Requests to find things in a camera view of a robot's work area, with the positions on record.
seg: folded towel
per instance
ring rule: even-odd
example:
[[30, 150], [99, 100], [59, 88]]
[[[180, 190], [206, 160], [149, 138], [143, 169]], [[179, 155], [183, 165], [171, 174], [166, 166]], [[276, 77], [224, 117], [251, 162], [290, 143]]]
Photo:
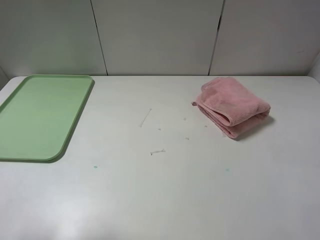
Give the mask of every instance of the folded towel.
[[217, 77], [201, 91], [195, 104], [231, 139], [261, 123], [270, 112], [268, 103], [233, 77]]

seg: microfiber cloth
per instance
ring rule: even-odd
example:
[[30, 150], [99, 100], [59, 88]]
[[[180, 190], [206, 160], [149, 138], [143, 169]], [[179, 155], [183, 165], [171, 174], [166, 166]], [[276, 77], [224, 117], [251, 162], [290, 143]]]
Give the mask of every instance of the microfiber cloth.
[[201, 87], [197, 105], [229, 138], [235, 139], [267, 118], [270, 105], [233, 77], [217, 77]]

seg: table surface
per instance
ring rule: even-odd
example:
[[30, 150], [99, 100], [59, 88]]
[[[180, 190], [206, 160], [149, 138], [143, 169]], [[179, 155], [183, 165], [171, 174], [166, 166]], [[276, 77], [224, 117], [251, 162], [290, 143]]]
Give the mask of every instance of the table surface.
[[191, 105], [213, 78], [94, 76], [60, 160], [0, 162], [0, 239], [319, 239], [320, 84], [236, 77], [271, 112], [232, 140]]

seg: tray rim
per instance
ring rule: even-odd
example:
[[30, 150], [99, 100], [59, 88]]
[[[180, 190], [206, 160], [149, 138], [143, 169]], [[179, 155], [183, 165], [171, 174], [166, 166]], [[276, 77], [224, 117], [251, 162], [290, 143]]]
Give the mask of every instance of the tray rim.
[[13, 92], [5, 99], [5, 101], [0, 105], [0, 114], [2, 112], [2, 110], [7, 106], [7, 104], [12, 100], [12, 98], [21, 90], [21, 88], [26, 84], [26, 82], [28, 82], [30, 79], [33, 78], [37, 78], [37, 77], [43, 77], [43, 78], [50, 78], [50, 77], [67, 77], [67, 78], [84, 78], [84, 79], [88, 79], [91, 81], [85, 95], [84, 98], [80, 104], [80, 107], [78, 109], [78, 111], [76, 112], [76, 115], [74, 117], [74, 120], [70, 126], [70, 129], [64, 139], [64, 142], [61, 145], [61, 149], [59, 150], [59, 152], [57, 154], [55, 154], [52, 157], [49, 158], [15, 158], [15, 157], [0, 157], [0, 162], [21, 162], [21, 163], [54, 163], [56, 161], [58, 161], [66, 152], [67, 147], [69, 145], [69, 142], [72, 138], [72, 135], [76, 129], [76, 126], [78, 124], [78, 121], [82, 115], [82, 112], [86, 106], [86, 103], [89, 99], [89, 96], [91, 94], [91, 91], [95, 85], [95, 81], [93, 80], [93, 78], [89, 75], [69, 75], [69, 74], [32, 74], [29, 76], [26, 76], [22, 82], [13, 90]]

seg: plastic tray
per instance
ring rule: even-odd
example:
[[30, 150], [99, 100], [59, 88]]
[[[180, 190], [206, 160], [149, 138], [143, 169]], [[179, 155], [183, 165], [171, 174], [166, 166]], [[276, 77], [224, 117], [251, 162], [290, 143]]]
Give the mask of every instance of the plastic tray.
[[94, 83], [85, 75], [26, 77], [0, 106], [0, 161], [60, 159]]

